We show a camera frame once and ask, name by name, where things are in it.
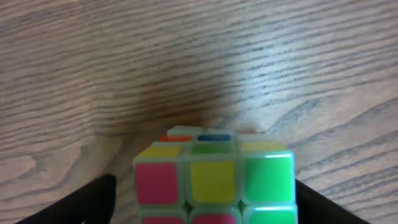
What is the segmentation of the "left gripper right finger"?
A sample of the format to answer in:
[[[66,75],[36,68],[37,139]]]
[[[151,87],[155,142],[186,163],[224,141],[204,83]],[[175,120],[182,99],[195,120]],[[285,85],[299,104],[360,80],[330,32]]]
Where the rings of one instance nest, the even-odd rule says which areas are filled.
[[[299,224],[369,224],[300,181],[295,186]]]

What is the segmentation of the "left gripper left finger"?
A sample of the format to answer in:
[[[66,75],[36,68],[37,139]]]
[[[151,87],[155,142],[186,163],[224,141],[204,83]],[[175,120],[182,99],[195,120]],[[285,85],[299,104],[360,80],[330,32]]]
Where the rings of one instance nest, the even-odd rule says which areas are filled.
[[[17,224],[109,224],[116,204],[116,177],[105,174]]]

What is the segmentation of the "pastel rubik's cube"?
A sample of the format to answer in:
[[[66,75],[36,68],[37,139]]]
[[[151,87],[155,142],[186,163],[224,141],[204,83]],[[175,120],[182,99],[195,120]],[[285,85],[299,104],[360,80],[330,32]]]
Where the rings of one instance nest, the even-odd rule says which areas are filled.
[[[174,126],[133,160],[138,221],[297,224],[294,160],[262,133]]]

